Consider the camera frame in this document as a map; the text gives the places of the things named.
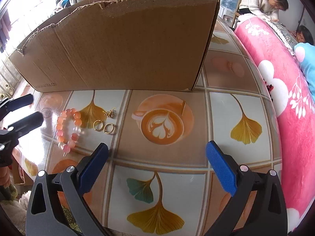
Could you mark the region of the operator left hand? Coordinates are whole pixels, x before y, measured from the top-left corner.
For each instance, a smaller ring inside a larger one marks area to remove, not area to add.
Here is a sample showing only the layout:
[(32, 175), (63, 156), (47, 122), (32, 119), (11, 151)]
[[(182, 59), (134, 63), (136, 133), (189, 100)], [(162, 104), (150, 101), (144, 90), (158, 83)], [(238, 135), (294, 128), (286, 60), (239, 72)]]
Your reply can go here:
[(0, 186), (7, 188), (11, 184), (10, 169), (8, 166), (0, 168)]

